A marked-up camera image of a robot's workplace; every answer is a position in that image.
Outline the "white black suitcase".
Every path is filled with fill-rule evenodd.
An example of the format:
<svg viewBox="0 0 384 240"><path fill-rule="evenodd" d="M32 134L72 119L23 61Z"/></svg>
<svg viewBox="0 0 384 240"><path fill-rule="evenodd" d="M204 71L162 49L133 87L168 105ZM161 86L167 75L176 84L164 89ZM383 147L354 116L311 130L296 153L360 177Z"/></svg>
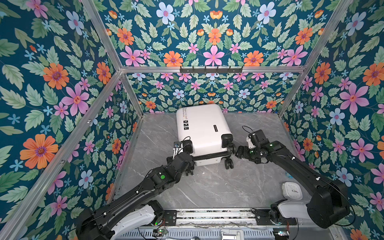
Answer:
<svg viewBox="0 0 384 240"><path fill-rule="evenodd" d="M233 134L225 116L216 104L185 107L176 113L178 142L183 142L185 153L193 157L195 166L224 162L233 169L231 156L235 153Z"/></svg>

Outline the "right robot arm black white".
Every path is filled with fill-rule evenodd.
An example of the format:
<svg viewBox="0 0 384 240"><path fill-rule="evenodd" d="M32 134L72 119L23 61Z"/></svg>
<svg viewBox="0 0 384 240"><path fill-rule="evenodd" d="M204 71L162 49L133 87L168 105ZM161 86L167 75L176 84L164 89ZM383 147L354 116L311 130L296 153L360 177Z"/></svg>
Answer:
<svg viewBox="0 0 384 240"><path fill-rule="evenodd" d="M354 213L348 200L348 187L340 180L330 180L299 160L279 141L270 142L264 132L249 133L247 146L239 146L236 157L261 164L262 159L274 163L289 173L310 194L308 203L293 203L287 199L271 205L273 223L285 219L309 219L318 227L327 229Z"/></svg>

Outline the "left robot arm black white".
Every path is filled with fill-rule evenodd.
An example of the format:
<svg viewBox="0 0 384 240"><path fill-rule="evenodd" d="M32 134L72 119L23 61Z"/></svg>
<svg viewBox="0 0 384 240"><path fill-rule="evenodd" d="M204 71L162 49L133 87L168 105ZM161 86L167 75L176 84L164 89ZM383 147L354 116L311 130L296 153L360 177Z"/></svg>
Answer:
<svg viewBox="0 0 384 240"><path fill-rule="evenodd" d="M184 172L194 169L193 157L180 153L168 164L149 171L143 181L117 200L97 210L86 209L78 217L76 235L79 240L110 240L113 227L138 207L148 203L177 184Z"/></svg>

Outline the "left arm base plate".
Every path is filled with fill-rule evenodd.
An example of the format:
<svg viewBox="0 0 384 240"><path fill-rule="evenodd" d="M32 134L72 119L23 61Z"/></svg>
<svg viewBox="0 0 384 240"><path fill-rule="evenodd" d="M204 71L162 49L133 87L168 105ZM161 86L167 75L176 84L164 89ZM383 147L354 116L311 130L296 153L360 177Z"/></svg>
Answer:
<svg viewBox="0 0 384 240"><path fill-rule="evenodd" d="M177 218L178 218L178 211L177 210L165 210L163 218L164 218L164 225L166 227L176 226Z"/></svg>

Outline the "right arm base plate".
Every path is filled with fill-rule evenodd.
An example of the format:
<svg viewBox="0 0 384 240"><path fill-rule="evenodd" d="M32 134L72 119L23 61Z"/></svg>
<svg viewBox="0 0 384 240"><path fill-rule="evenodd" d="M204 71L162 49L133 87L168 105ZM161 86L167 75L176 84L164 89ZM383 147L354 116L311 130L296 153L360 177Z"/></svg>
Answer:
<svg viewBox="0 0 384 240"><path fill-rule="evenodd" d="M254 214L255 220L258 225L273 225L273 226L297 226L295 218L283 218L276 216L270 209L256 209L252 208L251 213Z"/></svg>

